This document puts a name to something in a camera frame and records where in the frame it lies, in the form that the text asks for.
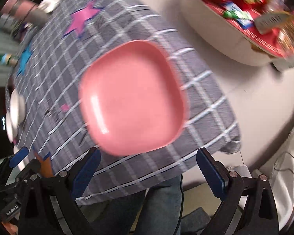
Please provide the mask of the white round bowl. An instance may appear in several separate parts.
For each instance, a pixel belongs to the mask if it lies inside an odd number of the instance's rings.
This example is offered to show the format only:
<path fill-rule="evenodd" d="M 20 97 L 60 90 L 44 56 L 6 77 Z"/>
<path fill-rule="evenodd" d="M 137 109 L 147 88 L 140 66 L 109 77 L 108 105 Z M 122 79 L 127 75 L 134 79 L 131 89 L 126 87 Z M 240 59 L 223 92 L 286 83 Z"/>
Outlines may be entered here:
<path fill-rule="evenodd" d="M 24 121 L 25 112 L 25 98 L 14 89 L 10 96 L 10 117 L 14 128 L 17 128 Z"/>

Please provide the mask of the pink square plate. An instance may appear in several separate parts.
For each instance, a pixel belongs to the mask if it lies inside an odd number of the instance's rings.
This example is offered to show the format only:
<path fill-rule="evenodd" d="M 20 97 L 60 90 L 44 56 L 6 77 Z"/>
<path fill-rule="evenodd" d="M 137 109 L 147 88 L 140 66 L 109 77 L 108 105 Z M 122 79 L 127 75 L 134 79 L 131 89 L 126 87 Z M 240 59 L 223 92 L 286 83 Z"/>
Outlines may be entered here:
<path fill-rule="evenodd" d="M 85 71 L 80 109 L 91 138 L 110 155 L 154 151 L 176 140 L 189 114 L 178 73 L 151 41 L 124 43 Z"/>

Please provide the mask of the white bowl top left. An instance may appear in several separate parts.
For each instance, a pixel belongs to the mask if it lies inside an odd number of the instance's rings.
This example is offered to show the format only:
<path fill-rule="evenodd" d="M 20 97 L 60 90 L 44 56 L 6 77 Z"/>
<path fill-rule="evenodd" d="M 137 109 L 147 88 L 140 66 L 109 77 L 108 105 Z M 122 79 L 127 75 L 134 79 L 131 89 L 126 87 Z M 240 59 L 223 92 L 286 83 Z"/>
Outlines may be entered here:
<path fill-rule="evenodd" d="M 6 113 L 6 132 L 10 143 L 16 143 L 18 141 L 18 132 L 13 125 L 12 116 L 9 111 Z"/>

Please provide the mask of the grey checked star tablecloth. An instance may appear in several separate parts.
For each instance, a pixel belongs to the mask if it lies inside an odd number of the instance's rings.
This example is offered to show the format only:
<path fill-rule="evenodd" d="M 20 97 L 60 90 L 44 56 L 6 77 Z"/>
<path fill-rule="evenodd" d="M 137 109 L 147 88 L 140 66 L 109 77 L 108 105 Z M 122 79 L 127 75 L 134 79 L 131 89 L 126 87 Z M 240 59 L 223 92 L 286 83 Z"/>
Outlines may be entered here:
<path fill-rule="evenodd" d="M 212 71 L 175 28 L 140 0 L 62 0 L 48 23 L 30 36 L 25 73 L 13 74 L 26 102 L 18 145 L 28 147 L 30 158 L 49 154 L 56 174 L 95 146 L 82 119 L 78 85 L 105 52 L 130 40 L 154 41 L 179 71 L 189 100 L 190 119 L 170 145 L 122 158 L 102 154 L 79 205 L 135 194 L 179 176 L 195 166 L 200 147 L 210 153 L 240 150 L 237 120 Z"/>

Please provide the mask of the person's dark trouser legs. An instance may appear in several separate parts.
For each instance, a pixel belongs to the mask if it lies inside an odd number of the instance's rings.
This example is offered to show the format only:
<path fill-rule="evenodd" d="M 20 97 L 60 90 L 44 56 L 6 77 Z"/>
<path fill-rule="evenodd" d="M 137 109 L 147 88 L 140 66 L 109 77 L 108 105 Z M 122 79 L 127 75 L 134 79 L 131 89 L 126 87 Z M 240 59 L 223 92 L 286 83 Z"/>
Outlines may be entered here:
<path fill-rule="evenodd" d="M 183 176 L 179 175 L 149 188 L 148 191 L 108 202 L 91 226 L 95 234 L 180 234 L 183 214 Z"/>

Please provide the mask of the pink grey thermos bottle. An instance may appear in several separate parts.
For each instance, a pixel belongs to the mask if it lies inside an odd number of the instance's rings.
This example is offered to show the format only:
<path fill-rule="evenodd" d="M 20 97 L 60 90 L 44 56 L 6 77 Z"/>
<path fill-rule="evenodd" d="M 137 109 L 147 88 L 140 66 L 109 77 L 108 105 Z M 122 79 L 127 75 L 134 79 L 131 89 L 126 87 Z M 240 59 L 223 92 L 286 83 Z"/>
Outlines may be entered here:
<path fill-rule="evenodd" d="M 38 8 L 36 3 L 29 0 L 7 0 L 0 12 L 40 28 L 48 21 L 48 15 Z"/>

